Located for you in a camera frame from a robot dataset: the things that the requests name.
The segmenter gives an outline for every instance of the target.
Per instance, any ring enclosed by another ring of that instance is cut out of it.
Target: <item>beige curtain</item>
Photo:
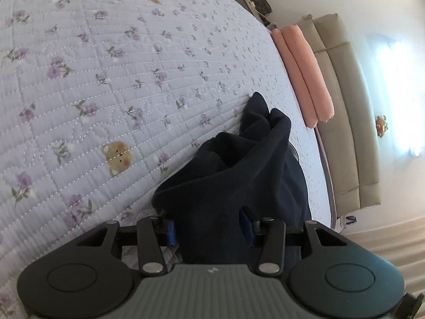
[[[346,237],[397,266],[406,292],[425,294],[425,217]],[[425,319],[425,304],[415,319]]]

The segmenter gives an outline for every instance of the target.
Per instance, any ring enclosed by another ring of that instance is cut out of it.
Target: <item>beige upholstered headboard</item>
[[[337,215],[380,204],[379,148],[369,92],[347,30],[337,14],[298,23],[334,103],[317,125],[334,188]]]

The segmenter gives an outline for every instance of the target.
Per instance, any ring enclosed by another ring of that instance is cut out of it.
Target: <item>floral bedspread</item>
[[[154,214],[156,187],[236,133],[254,91],[291,118],[313,218],[329,224],[315,134],[268,31],[235,1],[0,0],[0,317],[26,316],[26,265]]]

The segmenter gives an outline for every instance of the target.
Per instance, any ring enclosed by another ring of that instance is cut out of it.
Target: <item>white logo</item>
[[[218,272],[218,268],[213,267],[212,269],[207,270],[210,274],[213,274],[214,272]]]

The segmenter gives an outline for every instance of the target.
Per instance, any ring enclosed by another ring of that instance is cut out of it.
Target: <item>white wall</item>
[[[375,34],[402,40],[412,56],[409,85],[415,85],[418,94],[425,97],[425,0],[267,1],[273,9],[268,19],[279,27],[294,24],[309,13],[320,17],[337,12],[358,53],[375,116],[388,117],[390,130],[379,140],[382,204],[356,212],[358,223],[347,229],[347,233],[425,216],[425,156],[413,160],[398,148],[397,131],[394,131],[396,117],[391,114],[388,93],[369,43]]]

